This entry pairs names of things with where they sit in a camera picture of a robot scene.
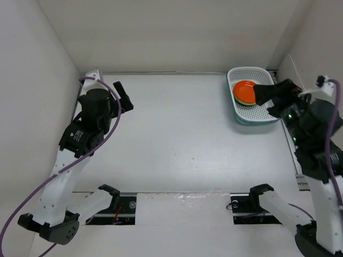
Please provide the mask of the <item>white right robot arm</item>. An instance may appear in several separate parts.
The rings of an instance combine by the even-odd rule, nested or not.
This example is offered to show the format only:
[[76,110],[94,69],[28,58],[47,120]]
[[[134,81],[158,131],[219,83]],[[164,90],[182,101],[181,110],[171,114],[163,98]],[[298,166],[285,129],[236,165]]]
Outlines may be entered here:
[[291,80],[276,85],[255,85],[255,101],[277,103],[268,113],[282,119],[295,145],[295,157],[310,188],[315,219],[284,201],[268,184],[252,187],[248,205],[272,214],[294,236],[304,256],[342,256],[342,150],[332,136],[342,127],[339,115],[341,86],[337,80],[319,76],[319,91],[335,102],[311,98]]

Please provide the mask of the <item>orange plate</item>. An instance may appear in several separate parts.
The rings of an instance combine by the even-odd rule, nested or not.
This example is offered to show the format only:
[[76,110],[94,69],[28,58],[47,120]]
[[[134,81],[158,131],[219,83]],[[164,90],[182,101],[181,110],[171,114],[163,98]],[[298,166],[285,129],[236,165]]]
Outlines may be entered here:
[[256,104],[254,87],[256,83],[250,80],[242,80],[234,85],[233,93],[236,99],[248,105]]
[[256,105],[256,103],[249,103],[249,102],[244,102],[244,101],[240,100],[240,99],[236,96],[236,94],[234,94],[234,99],[235,99],[235,101],[236,101],[237,103],[239,103],[239,104],[241,104],[241,105],[244,105],[244,106],[254,106],[254,105]]

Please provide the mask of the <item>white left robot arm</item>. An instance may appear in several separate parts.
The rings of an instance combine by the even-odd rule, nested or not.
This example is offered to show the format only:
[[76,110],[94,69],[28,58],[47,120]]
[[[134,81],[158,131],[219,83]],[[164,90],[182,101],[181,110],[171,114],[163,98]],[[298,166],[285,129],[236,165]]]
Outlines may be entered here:
[[119,190],[103,184],[91,195],[71,205],[74,187],[81,172],[109,137],[125,112],[133,104],[121,82],[109,87],[88,90],[78,98],[81,111],[66,127],[60,141],[52,180],[46,183],[38,206],[19,217],[18,224],[39,234],[55,245],[66,245],[76,235],[79,226],[102,210],[114,212],[120,207]]

